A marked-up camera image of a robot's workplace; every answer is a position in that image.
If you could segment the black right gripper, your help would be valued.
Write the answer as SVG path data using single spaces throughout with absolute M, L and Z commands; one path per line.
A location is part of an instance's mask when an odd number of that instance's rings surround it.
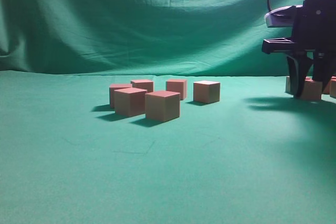
M 290 92 L 302 95 L 306 76 L 313 64 L 312 79 L 322 83 L 323 93 L 335 74 L 335 0 L 304 0 L 297 11 L 288 38 L 265 39 L 262 52 L 314 51 L 307 55 L 287 55 Z

